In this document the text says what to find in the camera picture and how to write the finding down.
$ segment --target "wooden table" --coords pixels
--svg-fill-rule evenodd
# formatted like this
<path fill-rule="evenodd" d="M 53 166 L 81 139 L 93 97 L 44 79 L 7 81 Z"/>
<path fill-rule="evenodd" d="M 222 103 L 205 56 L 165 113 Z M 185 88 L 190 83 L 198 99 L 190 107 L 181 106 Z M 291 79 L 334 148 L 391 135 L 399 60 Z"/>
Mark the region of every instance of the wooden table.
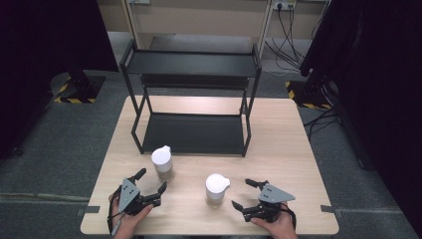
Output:
<path fill-rule="evenodd" d="M 239 110 L 238 98 L 151 97 L 155 109 L 163 112 L 231 114 Z M 130 135 L 135 112 L 125 101 L 112 136 L 103 167 L 81 230 L 86 234 L 108 234 L 108 196 L 125 177 L 145 167 L 147 173 L 136 182 L 142 195 L 155 193 L 161 185 L 151 155 L 140 154 Z M 144 135 L 146 115 L 138 135 Z M 298 218 L 300 235 L 333 235 L 338 224 L 333 213 L 321 212 L 330 206 L 296 104 L 288 99 L 255 99 L 251 114 L 252 138 L 245 157 L 225 155 L 174 155 L 175 177 L 162 195 L 162 205 L 154 208 L 136 230 L 139 235 L 267 235 L 267 231 L 246 223 L 231 200 L 244 207 L 256 206 L 260 190 L 245 184 L 245 178 L 269 180 L 291 193 L 289 202 Z M 206 203 L 205 180 L 212 173 L 230 178 L 223 204 Z"/>

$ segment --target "black equipment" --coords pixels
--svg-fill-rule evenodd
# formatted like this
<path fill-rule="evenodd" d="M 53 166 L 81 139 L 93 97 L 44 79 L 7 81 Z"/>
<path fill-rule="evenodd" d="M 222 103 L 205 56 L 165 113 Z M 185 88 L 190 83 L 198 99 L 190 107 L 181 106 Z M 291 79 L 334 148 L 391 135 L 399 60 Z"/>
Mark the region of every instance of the black equipment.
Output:
<path fill-rule="evenodd" d="M 260 203 L 255 207 L 243 208 L 239 203 L 232 201 L 233 207 L 242 212 L 246 222 L 251 221 L 251 218 L 261 218 L 267 222 L 275 222 L 280 216 L 280 212 L 287 212 L 291 215 L 293 225 L 296 228 L 296 214 L 294 211 L 283 202 L 295 200 L 295 197 L 273 185 L 267 180 L 264 182 L 257 182 L 252 179 L 245 179 L 246 184 L 259 187 L 261 194 L 258 196 Z"/>
<path fill-rule="evenodd" d="M 117 225 L 115 225 L 115 228 L 112 228 L 112 219 L 115 218 L 117 215 L 136 215 L 147 205 L 152 204 L 154 205 L 154 207 L 161 205 L 161 194 L 164 193 L 165 189 L 167 188 L 167 182 L 164 181 L 164 183 L 158 188 L 157 193 L 149 196 L 142 196 L 140 195 L 139 189 L 136 187 L 135 181 L 142 178 L 145 173 L 146 169 L 143 168 L 135 176 L 125 178 L 123 180 L 123 183 L 112 194 L 111 200 L 109 202 L 107 218 L 108 230 L 111 234 L 115 233 L 119 225 L 118 223 Z M 117 197 L 119 197 L 118 214 L 111 215 L 112 203 Z"/>

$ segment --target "black metal shelf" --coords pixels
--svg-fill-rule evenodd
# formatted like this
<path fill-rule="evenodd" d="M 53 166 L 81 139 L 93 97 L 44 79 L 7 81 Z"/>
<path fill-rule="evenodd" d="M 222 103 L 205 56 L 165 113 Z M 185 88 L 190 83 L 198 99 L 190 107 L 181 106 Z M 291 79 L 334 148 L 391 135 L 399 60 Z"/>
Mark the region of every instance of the black metal shelf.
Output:
<path fill-rule="evenodd" d="M 137 50 L 130 41 L 120 67 L 136 112 L 131 134 L 140 153 L 170 145 L 172 152 L 246 155 L 251 139 L 249 115 L 262 70 L 255 45 L 249 54 L 228 54 Z M 140 75 L 143 87 L 140 104 L 128 74 Z M 252 78 L 255 80 L 248 102 L 246 95 Z M 242 91 L 243 98 L 237 115 L 157 113 L 151 106 L 149 88 Z M 136 128 L 145 102 L 150 118 L 142 145 Z M 245 115 L 246 138 L 242 114 Z"/>

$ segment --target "power outlet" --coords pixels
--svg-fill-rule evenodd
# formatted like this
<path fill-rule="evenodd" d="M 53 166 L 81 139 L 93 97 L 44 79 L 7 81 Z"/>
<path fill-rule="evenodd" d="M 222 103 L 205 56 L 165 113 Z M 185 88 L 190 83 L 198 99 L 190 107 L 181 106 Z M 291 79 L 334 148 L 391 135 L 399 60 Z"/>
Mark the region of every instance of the power outlet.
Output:
<path fill-rule="evenodd" d="M 279 10 L 279 5 L 282 6 L 282 11 L 293 11 L 296 7 L 296 0 L 276 0 L 274 2 L 274 10 Z"/>

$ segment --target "shelf top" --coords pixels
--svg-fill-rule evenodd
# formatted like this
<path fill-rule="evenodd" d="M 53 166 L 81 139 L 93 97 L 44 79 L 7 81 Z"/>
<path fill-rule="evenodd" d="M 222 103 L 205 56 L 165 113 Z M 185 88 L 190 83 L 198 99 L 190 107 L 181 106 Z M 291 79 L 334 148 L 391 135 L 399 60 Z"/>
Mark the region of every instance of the shelf top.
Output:
<path fill-rule="evenodd" d="M 257 75 L 252 54 L 135 51 L 127 66 L 130 74 L 247 77 Z"/>

